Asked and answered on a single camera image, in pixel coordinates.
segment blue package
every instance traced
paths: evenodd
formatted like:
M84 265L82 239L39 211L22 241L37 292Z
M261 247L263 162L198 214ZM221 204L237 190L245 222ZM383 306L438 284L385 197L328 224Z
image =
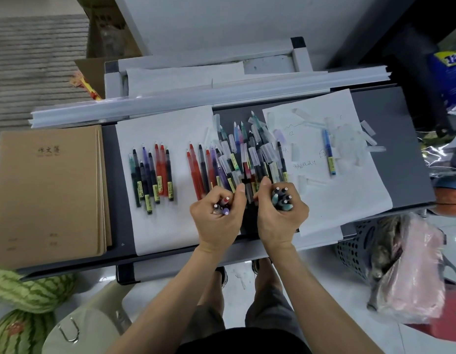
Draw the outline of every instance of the blue package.
M428 59L430 70L449 113L456 114L456 51L438 52Z

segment kraft paper notebook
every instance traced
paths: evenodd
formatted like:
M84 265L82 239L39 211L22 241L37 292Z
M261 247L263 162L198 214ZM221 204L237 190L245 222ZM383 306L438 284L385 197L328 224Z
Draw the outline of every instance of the kraft paper notebook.
M0 267L99 256L109 245L101 126L2 132Z

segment dark table surface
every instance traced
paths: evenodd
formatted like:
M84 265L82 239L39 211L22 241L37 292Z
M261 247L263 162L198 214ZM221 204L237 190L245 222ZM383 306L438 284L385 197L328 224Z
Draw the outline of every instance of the dark table surface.
M393 209L391 211L431 205L435 201L435 196L402 89L384 87L356 90L352 91L352 97L359 120L366 120L377 133L374 136L375 140L379 145L387 148L386 152L372 153L372 155L380 177L392 199ZM219 113L222 126L232 131L233 122L248 123L251 111L262 118L263 108L288 102L292 101L268 101L254 105L225 106L214 108L213 112ZM113 246L104 255L98 257L21 268L18 272L28 275L26 279L122 265L193 250L194 246L190 246L145 256L136 255L128 194L115 125L103 126L102 133Z

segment striped watermelon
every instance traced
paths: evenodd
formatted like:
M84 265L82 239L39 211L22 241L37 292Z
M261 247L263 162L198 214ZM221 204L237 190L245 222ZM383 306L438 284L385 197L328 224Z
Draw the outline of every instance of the striped watermelon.
M21 282L19 274L0 269L0 299L30 313L47 313L64 303L73 293L75 274Z
M53 313L11 311L0 320L0 354L41 354L55 323Z

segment shorts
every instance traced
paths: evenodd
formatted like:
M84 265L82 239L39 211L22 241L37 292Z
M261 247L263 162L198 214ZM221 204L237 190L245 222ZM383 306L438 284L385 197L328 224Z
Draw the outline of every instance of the shorts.
M263 289L255 297L246 313L244 325L285 330L306 343L294 310L282 292L272 286ZM225 329L223 318L216 310L208 305L198 305L181 344L206 338Z

